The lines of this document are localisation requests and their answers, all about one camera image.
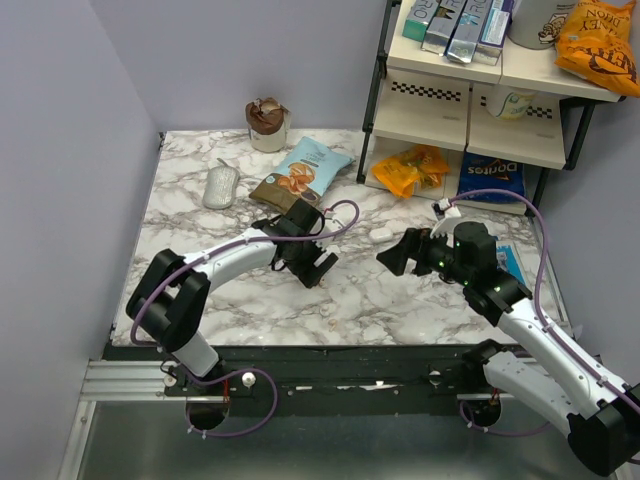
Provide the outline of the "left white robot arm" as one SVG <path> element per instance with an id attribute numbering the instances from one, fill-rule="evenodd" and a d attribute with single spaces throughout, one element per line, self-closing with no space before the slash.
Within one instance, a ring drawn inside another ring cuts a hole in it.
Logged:
<path id="1" fill-rule="evenodd" d="M 287 269 L 313 288 L 338 260 L 327 244 L 340 229 L 328 212 L 299 200 L 285 214 L 256 221 L 210 251 L 179 255 L 165 249 L 153 257 L 126 314 L 188 369 L 187 382 L 197 393 L 212 394 L 221 385 L 220 356 L 199 333 L 209 294 L 263 267 Z"/>

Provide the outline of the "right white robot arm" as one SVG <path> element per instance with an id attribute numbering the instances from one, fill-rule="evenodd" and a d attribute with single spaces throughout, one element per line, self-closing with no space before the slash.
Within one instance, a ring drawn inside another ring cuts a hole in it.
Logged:
<path id="1" fill-rule="evenodd" d="M 489 385 L 511 394 L 560 431 L 578 460 L 607 477 L 639 452 L 639 388 L 589 355 L 535 303 L 533 293 L 502 269 L 495 238 L 478 222 L 452 234 L 409 228 L 377 260 L 392 274 L 438 274 L 462 286 L 471 309 L 523 347 L 532 369 L 493 341 L 460 367 L 469 390 Z"/>

